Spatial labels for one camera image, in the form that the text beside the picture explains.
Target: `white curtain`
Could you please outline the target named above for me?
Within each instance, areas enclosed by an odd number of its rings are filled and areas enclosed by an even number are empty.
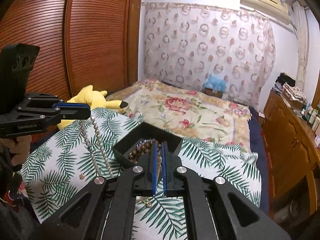
[[[309,29],[306,12],[299,2],[296,1],[293,3],[293,11],[296,18],[297,37],[299,42],[296,86],[304,91],[309,54]]]
[[[145,6],[146,77],[201,90],[211,74],[226,83],[224,98],[258,105],[275,60],[268,19],[198,4]]]

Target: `black ear tip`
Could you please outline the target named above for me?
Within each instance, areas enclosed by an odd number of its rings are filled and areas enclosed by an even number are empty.
[[[129,104],[125,101],[122,101],[120,104],[120,108],[126,108]]]

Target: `hand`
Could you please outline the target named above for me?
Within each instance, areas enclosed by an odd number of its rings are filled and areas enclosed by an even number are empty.
[[[25,163],[29,156],[31,139],[31,135],[17,137],[17,142],[12,139],[0,138],[0,143],[8,147],[10,153],[15,154],[11,160],[13,166]]]

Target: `silver screw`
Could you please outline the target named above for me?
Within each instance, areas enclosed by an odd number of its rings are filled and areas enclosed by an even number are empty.
[[[177,168],[177,172],[179,173],[186,173],[187,172],[187,168],[186,167],[183,167],[183,166],[180,166]]]
[[[143,168],[141,166],[134,166],[132,169],[135,173],[140,173],[143,171]]]
[[[100,185],[100,184],[104,183],[104,178],[103,177],[96,177],[94,179],[94,183]]]
[[[214,180],[216,181],[216,183],[218,183],[220,185],[222,185],[226,182],[225,178],[223,178],[223,177],[216,177]]]

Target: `open jewelry box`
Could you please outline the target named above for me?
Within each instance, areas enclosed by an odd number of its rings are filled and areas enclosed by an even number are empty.
[[[112,150],[116,160],[125,169],[135,166],[135,163],[129,160],[129,155],[136,150],[137,145],[148,139],[155,139],[159,143],[166,141],[169,153],[175,155],[179,154],[183,140],[179,136],[143,122],[113,146]]]

